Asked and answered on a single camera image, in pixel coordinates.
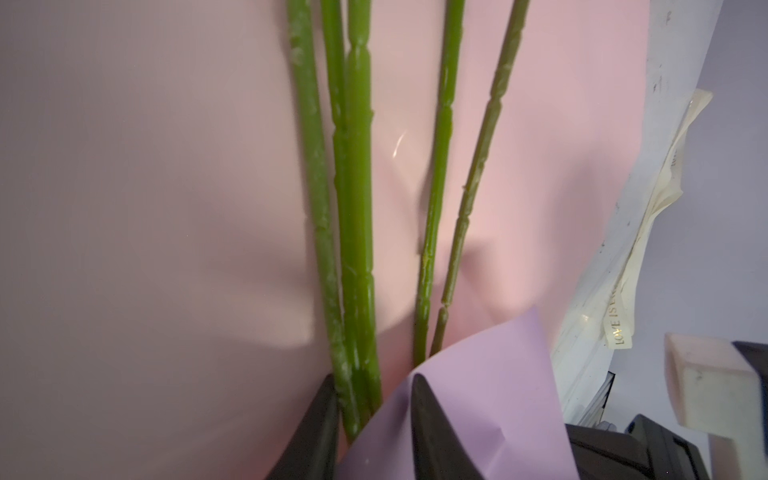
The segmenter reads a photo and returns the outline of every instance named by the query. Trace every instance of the pink wrapping paper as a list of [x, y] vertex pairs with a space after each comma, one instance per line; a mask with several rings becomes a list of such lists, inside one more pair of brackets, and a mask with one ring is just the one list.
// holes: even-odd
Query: pink wrapping paper
[[[443, 5], [373, 2], [386, 392], [409, 371]], [[467, 2], [433, 306], [510, 5]], [[531, 306], [553, 343], [638, 151], [647, 16], [531, 0], [447, 344]], [[285, 30], [282, 0], [0, 2], [2, 405], [25, 439], [4, 469], [259, 478], [282, 451], [330, 370]]]
[[462, 340], [408, 375], [347, 452], [338, 480], [414, 478], [409, 400], [416, 372], [483, 478], [578, 480], [533, 311]]

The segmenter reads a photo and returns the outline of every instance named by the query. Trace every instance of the flower stem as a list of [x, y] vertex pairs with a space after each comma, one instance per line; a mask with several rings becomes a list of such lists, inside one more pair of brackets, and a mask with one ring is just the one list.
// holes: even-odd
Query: flower stem
[[312, 38], [312, 17], [307, 0], [287, 0], [287, 11], [291, 47], [290, 62], [296, 87], [296, 105], [300, 118], [306, 188], [314, 227], [315, 256], [323, 299], [323, 315], [344, 429], [347, 438], [351, 441], [361, 429], [361, 419], [352, 384], [352, 367], [345, 347], [344, 327], [339, 306], [326, 149], [323, 121], [320, 117]]
[[445, 25], [442, 31], [442, 61], [435, 136], [432, 139], [432, 189], [429, 192], [427, 226], [424, 234], [419, 287], [416, 290], [416, 311], [413, 333], [413, 365], [426, 359], [427, 333], [429, 332], [429, 297], [432, 295], [432, 279], [435, 273], [435, 249], [442, 212], [442, 196], [445, 191], [445, 172], [448, 170], [448, 151], [453, 132], [453, 99], [456, 94], [458, 52], [462, 43], [462, 19], [465, 0], [448, 0], [445, 5]]
[[347, 56], [346, 79], [348, 127], [347, 165], [340, 179], [348, 204], [350, 236], [354, 236], [354, 254], [349, 262], [342, 259], [342, 270], [355, 281], [358, 320], [357, 349], [365, 376], [369, 409], [373, 414], [382, 403], [381, 373], [376, 352], [376, 311], [373, 289], [373, 225], [371, 208], [371, 54], [368, 38], [371, 25], [370, 0], [349, 0], [347, 35], [351, 49]]
[[432, 340], [430, 355], [435, 355], [442, 348], [445, 324], [448, 322], [448, 308], [453, 302], [453, 290], [455, 289], [456, 278], [458, 277], [458, 265], [461, 262], [464, 239], [469, 228], [469, 215], [472, 214], [480, 177], [482, 176], [483, 168], [485, 168], [485, 161], [488, 160], [493, 132], [496, 128], [498, 117], [502, 112], [502, 97], [504, 97], [504, 93], [507, 91], [512, 65], [515, 63], [515, 57], [520, 47], [522, 29], [525, 25], [525, 14], [528, 11], [528, 2], [529, 0], [515, 0], [512, 4], [507, 32], [502, 44], [502, 52], [499, 55], [498, 65], [493, 77], [491, 98], [485, 107], [485, 116], [482, 119], [480, 135], [475, 146], [475, 154], [472, 156], [472, 165], [469, 168], [467, 184], [464, 186], [462, 204], [458, 211], [456, 229], [453, 233], [453, 244], [451, 245], [448, 276], [445, 279], [445, 288], [442, 291], [442, 307], [438, 314], [437, 327], [435, 329], [435, 337]]
[[[346, 179], [348, 161], [348, 144], [346, 128], [346, 81], [344, 58], [344, 31], [341, 15], [340, 0], [322, 0], [320, 11], [323, 17], [323, 39], [326, 46], [326, 63], [328, 67], [328, 89], [331, 100], [331, 117], [335, 127], [333, 132], [333, 156], [336, 165], [336, 205], [339, 210], [339, 253], [342, 265], [354, 264], [355, 228], [351, 223], [349, 205], [355, 202], [349, 196], [349, 181]], [[356, 392], [357, 409], [362, 423], [365, 424], [371, 416], [368, 387], [365, 374], [360, 365], [357, 348], [357, 328], [359, 324], [356, 301], [356, 277], [348, 268], [341, 270], [343, 289], [344, 329], [346, 350], [352, 364], [352, 381]]]

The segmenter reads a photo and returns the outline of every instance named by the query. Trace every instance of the gray surface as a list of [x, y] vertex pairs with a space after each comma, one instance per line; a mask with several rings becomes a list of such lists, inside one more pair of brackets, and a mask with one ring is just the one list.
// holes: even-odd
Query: gray surface
[[712, 103], [687, 136], [683, 196], [654, 224], [637, 288], [634, 348], [614, 354], [603, 419], [677, 425], [664, 333], [768, 343], [768, 2], [725, 0], [699, 87]]

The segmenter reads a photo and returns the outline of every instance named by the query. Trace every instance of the white paper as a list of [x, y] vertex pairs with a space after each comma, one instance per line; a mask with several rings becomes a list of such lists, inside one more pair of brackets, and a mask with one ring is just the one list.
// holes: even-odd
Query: white paper
[[664, 165], [661, 167], [654, 191], [648, 202], [648, 208], [645, 210], [640, 229], [637, 231], [632, 251], [613, 292], [611, 292], [611, 300], [603, 317], [606, 343], [610, 349], [632, 348], [635, 292], [637, 279], [640, 277], [640, 268], [643, 266], [645, 247], [648, 245], [650, 229], [654, 225], [656, 216], [683, 194], [680, 188], [680, 176], [683, 173], [685, 137], [690, 124], [710, 103], [712, 96], [711, 91], [698, 88], [694, 91], [694, 96], [688, 104], [688, 110], [680, 124], [680, 129], [677, 131], [669, 153], [667, 153], [667, 158], [664, 160]]

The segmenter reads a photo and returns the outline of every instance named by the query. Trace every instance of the lavender paper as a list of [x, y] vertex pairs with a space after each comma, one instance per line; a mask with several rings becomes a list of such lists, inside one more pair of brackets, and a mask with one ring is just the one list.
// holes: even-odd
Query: lavender paper
[[360, 434], [339, 480], [414, 478], [409, 398], [426, 376], [488, 480], [578, 480], [536, 312], [471, 336], [421, 365]]

